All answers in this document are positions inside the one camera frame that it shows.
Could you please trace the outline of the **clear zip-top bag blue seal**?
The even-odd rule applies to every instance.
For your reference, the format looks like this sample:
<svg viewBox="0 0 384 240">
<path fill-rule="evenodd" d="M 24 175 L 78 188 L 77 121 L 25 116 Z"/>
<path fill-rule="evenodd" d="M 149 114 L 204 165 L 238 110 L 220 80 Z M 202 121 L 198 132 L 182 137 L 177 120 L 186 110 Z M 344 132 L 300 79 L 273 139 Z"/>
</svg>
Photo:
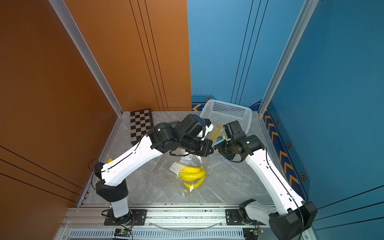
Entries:
<svg viewBox="0 0 384 240">
<path fill-rule="evenodd" d="M 212 130 L 208 133 L 206 132 L 205 140 L 212 141 L 212 148 L 214 152 L 209 154 L 206 157 L 201 156 L 192 156 L 192 166 L 193 167 L 201 167 L 208 172 L 211 171 L 214 167 L 220 165 L 223 161 L 223 157 L 219 154 L 219 151 L 215 149 L 215 146 L 220 142 L 224 141 L 227 137 L 225 135 L 224 125 L 223 123 L 213 124 Z"/>
</svg>

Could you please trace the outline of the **yellow banana bunch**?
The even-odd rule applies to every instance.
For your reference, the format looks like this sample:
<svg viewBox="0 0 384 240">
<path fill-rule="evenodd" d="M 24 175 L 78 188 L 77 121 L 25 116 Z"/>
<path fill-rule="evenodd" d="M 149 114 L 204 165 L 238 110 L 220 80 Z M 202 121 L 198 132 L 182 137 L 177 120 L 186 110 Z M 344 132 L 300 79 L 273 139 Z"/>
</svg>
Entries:
<svg viewBox="0 0 384 240">
<path fill-rule="evenodd" d="M 219 142 L 227 139 L 226 132 L 224 129 L 223 123 L 218 123 L 214 125 L 213 130 L 208 133 L 207 139 L 213 141 L 213 145 L 216 145 Z"/>
</svg>

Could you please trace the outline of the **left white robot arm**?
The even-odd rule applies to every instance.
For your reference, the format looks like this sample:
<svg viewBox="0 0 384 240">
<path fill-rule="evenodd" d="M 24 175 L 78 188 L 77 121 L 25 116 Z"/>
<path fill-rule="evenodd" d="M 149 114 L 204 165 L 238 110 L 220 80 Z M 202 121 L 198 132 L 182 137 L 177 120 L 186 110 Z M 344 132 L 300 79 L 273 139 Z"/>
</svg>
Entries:
<svg viewBox="0 0 384 240">
<path fill-rule="evenodd" d="M 182 121 L 157 124 L 136 145 L 110 163 L 96 163 L 93 169 L 99 179 L 96 192 L 111 204 L 114 221 L 124 224 L 132 215 L 128 204 L 128 175 L 148 161 L 177 149 L 200 157 L 212 154 L 213 142 L 206 136 L 213 128 L 209 119 L 189 114 Z"/>
</svg>

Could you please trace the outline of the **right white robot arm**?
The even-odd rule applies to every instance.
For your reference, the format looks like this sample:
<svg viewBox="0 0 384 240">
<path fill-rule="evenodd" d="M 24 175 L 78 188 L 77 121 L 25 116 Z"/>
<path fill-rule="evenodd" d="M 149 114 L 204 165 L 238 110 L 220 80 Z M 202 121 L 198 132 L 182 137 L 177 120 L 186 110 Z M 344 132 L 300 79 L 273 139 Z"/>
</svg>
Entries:
<svg viewBox="0 0 384 240">
<path fill-rule="evenodd" d="M 303 237 L 318 212 L 314 203 L 305 202 L 288 184 L 257 136 L 247 136 L 238 121 L 224 125 L 224 130 L 227 137 L 216 144 L 215 149 L 229 161 L 239 155 L 241 161 L 247 163 L 258 175 L 274 203 L 274 207 L 253 199 L 241 203 L 240 221 L 245 225 L 266 224 L 279 240 Z"/>
</svg>

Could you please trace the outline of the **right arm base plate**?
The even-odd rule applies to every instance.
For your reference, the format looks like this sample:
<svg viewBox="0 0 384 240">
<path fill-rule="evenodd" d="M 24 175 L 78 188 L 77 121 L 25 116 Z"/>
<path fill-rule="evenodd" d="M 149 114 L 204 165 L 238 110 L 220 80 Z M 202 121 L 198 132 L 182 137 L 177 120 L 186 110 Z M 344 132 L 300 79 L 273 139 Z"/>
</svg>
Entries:
<svg viewBox="0 0 384 240">
<path fill-rule="evenodd" d="M 250 220 L 244 222 L 240 216 L 239 209 L 226 209 L 226 224 L 228 226 L 239 226 L 239 225 L 256 225 L 256 226 L 265 226 L 262 222 L 257 222 L 255 220 Z"/>
</svg>

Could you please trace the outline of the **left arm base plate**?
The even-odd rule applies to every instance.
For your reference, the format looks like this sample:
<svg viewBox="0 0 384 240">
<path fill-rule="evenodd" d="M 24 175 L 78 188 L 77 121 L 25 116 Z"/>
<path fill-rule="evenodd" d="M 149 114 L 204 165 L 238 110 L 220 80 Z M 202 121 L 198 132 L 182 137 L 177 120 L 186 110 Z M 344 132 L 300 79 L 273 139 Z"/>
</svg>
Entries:
<svg viewBox="0 0 384 240">
<path fill-rule="evenodd" d="M 122 217 L 116 218 L 112 209 L 102 211 L 105 218 L 105 226 L 144 226 L 147 216 L 146 209 L 130 209 L 130 212 Z"/>
</svg>

